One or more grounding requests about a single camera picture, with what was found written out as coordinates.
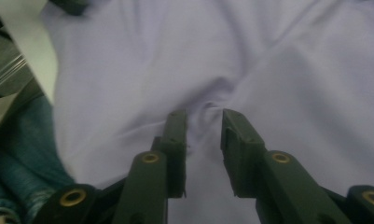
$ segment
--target blue denim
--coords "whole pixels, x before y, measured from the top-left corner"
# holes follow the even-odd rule
[[[0,130],[0,211],[29,224],[56,190],[73,183],[56,154],[51,106],[36,98]]]

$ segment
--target jeans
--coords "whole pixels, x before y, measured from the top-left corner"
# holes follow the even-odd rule
[[[29,224],[56,190],[73,183],[56,154],[51,106],[36,98],[0,130],[0,214]]]

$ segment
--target garment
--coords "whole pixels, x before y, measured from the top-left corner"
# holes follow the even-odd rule
[[[60,64],[59,155],[78,182],[125,176],[185,108],[187,198],[170,200],[169,223],[258,223],[222,163],[230,108],[320,185],[374,186],[374,0],[97,0],[42,18]]]
[[[57,157],[52,127],[41,96],[0,130],[0,212],[17,223],[31,223],[57,189],[74,183]]]

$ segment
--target white cloth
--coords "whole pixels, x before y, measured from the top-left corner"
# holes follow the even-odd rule
[[[225,107],[320,185],[374,186],[374,0],[97,0],[43,19],[60,63],[57,144],[78,182],[119,180],[186,108],[187,198],[169,223],[259,223],[223,166]]]

